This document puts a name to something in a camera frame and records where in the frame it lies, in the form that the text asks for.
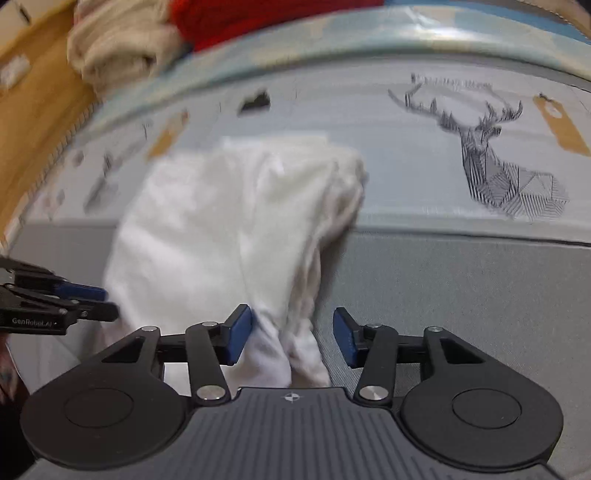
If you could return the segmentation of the person's left hand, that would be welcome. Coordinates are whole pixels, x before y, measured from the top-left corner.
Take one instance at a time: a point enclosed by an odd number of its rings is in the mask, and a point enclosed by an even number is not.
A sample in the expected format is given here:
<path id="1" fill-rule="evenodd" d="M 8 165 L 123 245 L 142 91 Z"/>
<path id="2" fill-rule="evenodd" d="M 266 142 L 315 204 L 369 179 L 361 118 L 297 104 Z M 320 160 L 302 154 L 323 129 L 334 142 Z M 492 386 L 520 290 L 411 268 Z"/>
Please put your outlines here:
<path id="1" fill-rule="evenodd" d="M 7 345 L 7 334 L 0 335 L 0 388 L 1 403 L 21 406 L 29 396 Z"/>

